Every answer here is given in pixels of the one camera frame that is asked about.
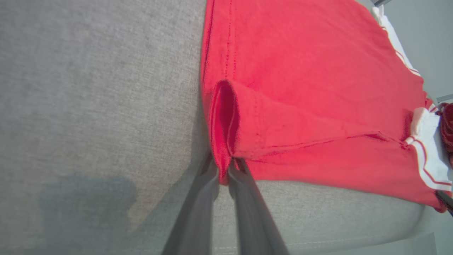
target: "gray wall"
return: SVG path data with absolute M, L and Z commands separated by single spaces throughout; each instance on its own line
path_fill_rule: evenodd
M 435 100 L 453 94 L 453 1 L 392 0 L 385 14 Z

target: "white fabric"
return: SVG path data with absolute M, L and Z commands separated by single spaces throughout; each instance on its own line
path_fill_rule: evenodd
M 375 17 L 375 19 L 379 23 L 379 25 L 382 27 L 382 29 L 387 31 L 389 40 L 392 43 L 393 48 L 395 48 L 396 55 L 401 59 L 401 61 L 403 61 L 403 63 L 406 65 L 406 67 L 413 74 L 420 76 L 420 73 L 416 69 L 414 69 L 414 67 L 410 63 L 408 57 L 406 56 L 403 46 L 401 45 L 401 42 L 398 39 L 398 36 L 396 35 L 395 29 L 393 28 L 393 26 L 390 23 L 387 16 L 384 15 L 384 6 L 381 5 L 379 8 L 373 7 L 371 9 L 371 13 Z
M 387 16 L 384 15 L 384 6 L 373 7 L 371 13 L 381 28 L 387 31 L 396 55 L 413 74 L 420 76 L 420 73 L 414 69 L 406 56 L 395 29 Z M 440 120 L 440 117 L 435 114 L 436 111 L 437 107 L 434 104 L 429 107 L 429 110 L 426 108 L 414 110 L 414 117 L 410 125 L 411 136 L 406 139 L 406 142 L 408 146 L 413 146 L 417 152 L 419 174 L 423 182 L 432 189 L 451 191 L 452 182 L 447 176 L 448 167 L 440 160 L 434 140 L 434 134 Z

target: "gray upholstery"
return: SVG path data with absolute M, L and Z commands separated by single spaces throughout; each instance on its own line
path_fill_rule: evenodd
M 208 150 L 205 0 L 0 3 L 0 254 L 158 254 Z M 294 254 L 404 236 L 422 206 L 259 182 Z M 234 254 L 222 187 L 214 253 Z

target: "red fabric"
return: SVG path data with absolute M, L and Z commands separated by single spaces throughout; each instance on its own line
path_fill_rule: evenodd
M 354 0 L 208 0 L 201 86 L 221 183 L 243 157 L 255 179 L 442 207 L 402 142 L 423 79 Z

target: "dark red fabric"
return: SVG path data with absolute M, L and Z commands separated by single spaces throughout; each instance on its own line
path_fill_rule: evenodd
M 440 111 L 440 134 L 450 160 L 450 165 L 453 167 L 453 103 L 441 104 Z

